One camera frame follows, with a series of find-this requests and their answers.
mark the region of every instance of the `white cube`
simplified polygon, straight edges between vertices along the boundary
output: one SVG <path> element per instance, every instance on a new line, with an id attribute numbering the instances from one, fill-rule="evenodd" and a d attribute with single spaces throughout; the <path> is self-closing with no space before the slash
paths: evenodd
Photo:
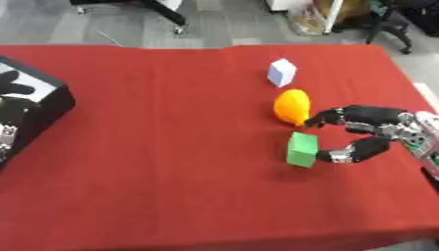
<path id="1" fill-rule="evenodd" d="M 268 70 L 268 80 L 277 87 L 283 87 L 293 80 L 297 68 L 286 59 L 271 63 Z"/>

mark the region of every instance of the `robotic arm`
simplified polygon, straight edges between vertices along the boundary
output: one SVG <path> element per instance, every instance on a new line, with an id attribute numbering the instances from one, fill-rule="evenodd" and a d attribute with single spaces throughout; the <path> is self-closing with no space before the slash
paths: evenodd
<path id="1" fill-rule="evenodd" d="M 439 120 L 426 112 L 412 114 L 407 110 L 352 105 L 322 111 L 307 120 L 305 125 L 340 125 L 351 133 L 370 134 L 352 141 L 344 149 L 320 150 L 317 153 L 317 158 L 324 162 L 358 163 L 387 151 L 391 141 L 402 141 L 414 154 L 415 148 L 424 145 L 429 138 L 429 131 L 422 125 L 426 119 L 431 121 L 433 118 Z"/>

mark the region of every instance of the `red tablecloth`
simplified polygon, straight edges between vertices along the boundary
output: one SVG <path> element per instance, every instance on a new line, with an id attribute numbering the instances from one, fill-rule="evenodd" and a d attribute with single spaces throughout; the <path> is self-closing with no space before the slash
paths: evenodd
<path id="1" fill-rule="evenodd" d="M 284 162 L 293 128 L 271 105 L 286 88 L 307 91 L 313 112 L 430 110 L 378 47 L 0 54 L 65 80 L 77 100 L 0 175 L 0 250 L 362 250 L 439 235 L 439 196 L 398 143 L 356 165 Z M 266 78 L 279 58 L 299 68 L 283 89 Z M 323 148 L 354 137 L 309 133 Z"/>

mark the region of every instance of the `chair wheel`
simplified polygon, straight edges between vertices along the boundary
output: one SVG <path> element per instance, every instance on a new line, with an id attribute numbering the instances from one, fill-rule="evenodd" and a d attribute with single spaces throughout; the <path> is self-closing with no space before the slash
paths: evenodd
<path id="1" fill-rule="evenodd" d="M 401 53 L 403 53 L 404 55 L 409 55 L 412 53 L 412 50 L 410 48 L 404 48 L 402 50 L 400 50 Z"/>
<path id="2" fill-rule="evenodd" d="M 344 31 L 344 29 L 343 29 L 342 27 L 334 26 L 334 27 L 332 28 L 332 32 L 333 32 L 333 33 L 343 33 L 343 31 Z"/>
<path id="3" fill-rule="evenodd" d="M 175 35 L 181 35 L 184 33 L 184 27 L 183 26 L 175 26 L 173 28 L 173 34 Z"/>
<path id="4" fill-rule="evenodd" d="M 78 6 L 78 7 L 76 7 L 76 13 L 78 15 L 85 15 L 87 13 L 87 11 L 85 10 L 85 8 Z"/>

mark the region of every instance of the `robotic hand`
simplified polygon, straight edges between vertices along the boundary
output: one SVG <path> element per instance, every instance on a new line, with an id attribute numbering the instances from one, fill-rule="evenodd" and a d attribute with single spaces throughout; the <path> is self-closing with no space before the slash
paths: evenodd
<path id="1" fill-rule="evenodd" d="M 31 86 L 14 83 L 19 78 L 19 72 L 9 71 L 0 74 L 0 163 L 8 158 L 18 129 L 24 122 L 24 115 L 38 105 L 28 99 L 6 97 L 10 93 L 28 95 L 33 93 Z"/>
<path id="2" fill-rule="evenodd" d="M 348 132 L 371 134 L 352 141 L 342 150 L 320 150 L 317 158 L 332 163 L 358 163 L 387 151 L 390 141 L 408 140 L 417 144 L 425 140 L 419 129 L 411 128 L 415 115 L 406 110 L 352 105 L 318 113 L 305 121 L 306 127 L 326 124 L 344 126 Z"/>

